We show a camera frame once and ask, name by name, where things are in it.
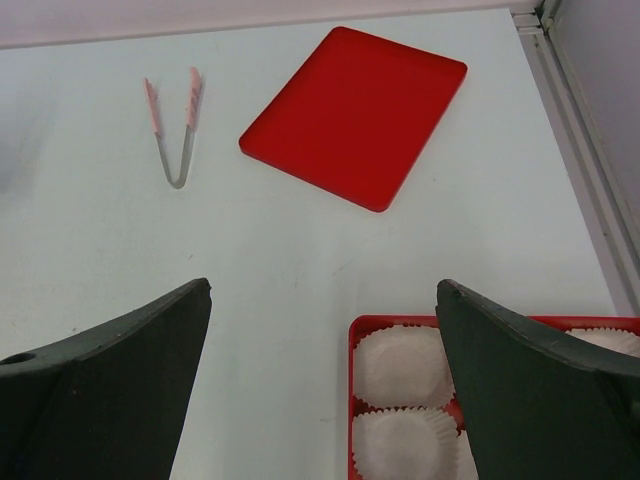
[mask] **metal tongs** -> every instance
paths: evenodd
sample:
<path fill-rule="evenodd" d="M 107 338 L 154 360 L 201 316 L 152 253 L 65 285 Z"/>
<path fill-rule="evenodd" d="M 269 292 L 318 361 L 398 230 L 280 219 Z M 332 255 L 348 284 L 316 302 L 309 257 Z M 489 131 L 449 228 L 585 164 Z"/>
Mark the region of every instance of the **metal tongs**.
<path fill-rule="evenodd" d="M 184 144 L 182 146 L 182 161 L 180 162 L 180 173 L 178 179 L 173 181 L 171 178 L 171 171 L 169 169 L 169 162 L 167 160 L 167 154 L 164 148 L 164 142 L 162 141 L 162 130 L 160 128 L 160 113 L 158 110 L 158 95 L 153 89 L 151 82 L 147 78 L 144 79 L 144 91 L 149 101 L 149 110 L 151 111 L 151 126 L 153 133 L 156 136 L 158 142 L 158 151 L 160 152 L 160 161 L 162 162 L 162 168 L 164 175 L 167 177 L 169 185 L 176 190 L 184 187 L 187 182 L 187 174 L 189 173 L 189 164 L 191 163 L 191 155 L 193 153 L 193 139 L 196 131 L 196 116 L 198 114 L 198 104 L 200 102 L 200 91 L 202 90 L 202 79 L 195 67 L 189 69 L 191 74 L 191 88 L 189 89 L 189 103 L 187 104 L 187 130 L 184 134 Z"/>

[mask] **red box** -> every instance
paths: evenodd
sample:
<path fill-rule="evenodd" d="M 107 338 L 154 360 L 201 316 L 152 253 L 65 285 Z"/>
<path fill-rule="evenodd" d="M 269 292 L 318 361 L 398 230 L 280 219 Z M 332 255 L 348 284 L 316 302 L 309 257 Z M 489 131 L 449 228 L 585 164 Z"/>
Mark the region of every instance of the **red box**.
<path fill-rule="evenodd" d="M 617 328 L 619 330 L 627 330 L 629 332 L 640 335 L 640 318 L 636 317 L 551 317 L 551 316 L 533 316 L 531 317 L 545 325 L 566 331 L 573 328 Z M 438 318 L 433 315 L 411 316 L 411 315 L 363 315 L 356 318 L 349 328 L 349 427 L 348 427 L 348 443 L 349 443 L 349 459 L 348 459 L 348 480 L 362 480 L 358 474 L 353 462 L 352 449 L 352 430 L 353 419 L 366 412 L 383 410 L 374 408 L 366 402 L 357 399 L 353 395 L 353 351 L 360 340 L 383 328 L 392 327 L 393 325 L 408 326 L 426 326 L 438 328 Z M 456 420 L 458 429 L 464 429 L 464 419 L 460 405 L 454 397 L 443 410 L 449 413 Z"/>

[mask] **paper cup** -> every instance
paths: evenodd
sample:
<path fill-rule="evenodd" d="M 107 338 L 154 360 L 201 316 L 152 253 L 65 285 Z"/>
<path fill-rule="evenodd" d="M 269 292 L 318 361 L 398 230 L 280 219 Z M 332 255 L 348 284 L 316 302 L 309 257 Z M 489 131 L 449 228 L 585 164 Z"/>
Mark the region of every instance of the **paper cup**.
<path fill-rule="evenodd" d="M 640 357 L 640 337 L 626 330 L 615 330 L 613 328 L 588 328 L 585 330 L 574 328 L 567 333 L 580 340 L 614 352 Z"/>
<path fill-rule="evenodd" d="M 365 413 L 353 421 L 353 459 L 364 480 L 453 480 L 456 422 L 441 410 Z"/>
<path fill-rule="evenodd" d="M 354 351 L 353 393 L 369 405 L 442 407 L 453 397 L 440 330 L 397 325 L 364 337 Z"/>
<path fill-rule="evenodd" d="M 458 437 L 458 470 L 456 472 L 457 480 L 478 480 L 478 471 L 476 470 L 476 462 L 473 460 L 471 453 L 471 445 L 469 445 L 469 436 L 466 430 L 463 430 Z"/>

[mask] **pink tong tip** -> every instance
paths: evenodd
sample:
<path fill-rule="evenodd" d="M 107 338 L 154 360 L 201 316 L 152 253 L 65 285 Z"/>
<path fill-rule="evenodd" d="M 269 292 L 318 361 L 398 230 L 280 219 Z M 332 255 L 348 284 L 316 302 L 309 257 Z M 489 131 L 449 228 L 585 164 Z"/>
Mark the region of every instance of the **pink tong tip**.
<path fill-rule="evenodd" d="M 187 126 L 191 130 L 195 130 L 202 79 L 195 67 L 191 67 L 189 73 L 191 74 L 191 88 L 189 89 L 189 103 L 187 104 Z"/>
<path fill-rule="evenodd" d="M 151 126 L 153 127 L 153 133 L 158 136 L 162 136 L 160 131 L 160 114 L 158 112 L 158 95 L 153 89 L 153 85 L 149 82 L 149 79 L 144 79 L 144 92 L 149 102 L 149 110 L 151 111 Z"/>

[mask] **hole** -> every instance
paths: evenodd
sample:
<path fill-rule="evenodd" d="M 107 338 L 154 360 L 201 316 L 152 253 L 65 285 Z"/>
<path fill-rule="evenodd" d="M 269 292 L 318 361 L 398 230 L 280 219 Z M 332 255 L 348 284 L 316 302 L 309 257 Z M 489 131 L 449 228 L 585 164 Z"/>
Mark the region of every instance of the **hole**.
<path fill-rule="evenodd" d="M 17 355 L 11 355 L 0 362 L 0 365 L 13 365 L 14 363 L 27 362 L 33 358 L 36 358 L 33 353 L 18 353 Z"/>

